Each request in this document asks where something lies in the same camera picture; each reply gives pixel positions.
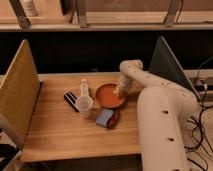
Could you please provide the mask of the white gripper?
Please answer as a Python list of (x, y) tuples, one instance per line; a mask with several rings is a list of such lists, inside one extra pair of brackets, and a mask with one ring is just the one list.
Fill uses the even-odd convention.
[(116, 97), (119, 99), (126, 97), (128, 95), (129, 90), (132, 87), (132, 84), (133, 84), (132, 78), (125, 75), (121, 75), (117, 82), (117, 88), (114, 91)]

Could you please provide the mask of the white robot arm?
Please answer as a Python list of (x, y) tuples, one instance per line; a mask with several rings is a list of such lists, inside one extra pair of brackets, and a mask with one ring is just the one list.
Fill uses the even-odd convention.
[(193, 92), (143, 70), (140, 60), (125, 60), (116, 95), (125, 97), (133, 81), (143, 86), (137, 100), (137, 121), (143, 171), (189, 171), (179, 121), (197, 111)]

